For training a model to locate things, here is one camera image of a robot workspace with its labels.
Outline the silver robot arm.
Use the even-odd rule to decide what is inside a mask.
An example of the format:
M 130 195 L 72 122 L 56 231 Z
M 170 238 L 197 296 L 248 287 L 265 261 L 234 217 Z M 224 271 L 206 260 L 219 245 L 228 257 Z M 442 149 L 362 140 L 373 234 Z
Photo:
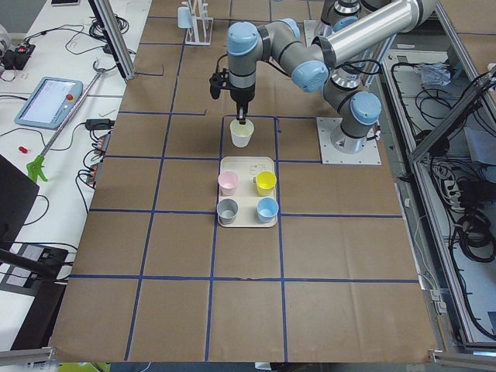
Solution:
M 342 153 L 360 152 L 371 126 L 381 114 L 376 95 L 360 88 L 364 53 L 397 33 L 421 25 L 433 13 L 435 1 L 393 1 L 328 36 L 316 36 L 310 46 L 300 39 L 293 19 L 264 26 L 236 22 L 227 32 L 226 89 L 236 103 L 236 124 L 246 128 L 248 104 L 254 98 L 257 63 L 274 58 L 302 91 L 321 91 L 342 117 L 330 139 Z
M 367 4 L 367 1 L 325 0 L 316 32 L 320 36 L 328 36 L 338 29 L 337 24 L 342 19 L 347 17 L 359 19 L 370 12 L 371 7 Z

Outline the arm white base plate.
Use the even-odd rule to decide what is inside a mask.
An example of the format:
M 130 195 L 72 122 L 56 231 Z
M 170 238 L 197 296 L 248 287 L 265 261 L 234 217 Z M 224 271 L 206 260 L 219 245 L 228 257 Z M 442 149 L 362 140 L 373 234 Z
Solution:
M 305 45 L 310 47 L 317 36 L 322 35 L 322 22 L 320 20 L 305 20 L 304 25 Z
M 345 135 L 341 122 L 341 118 L 316 118 L 322 163 L 380 166 L 381 157 L 377 141 L 368 140 L 373 130 L 369 129 L 369 133 L 363 139 L 354 139 Z

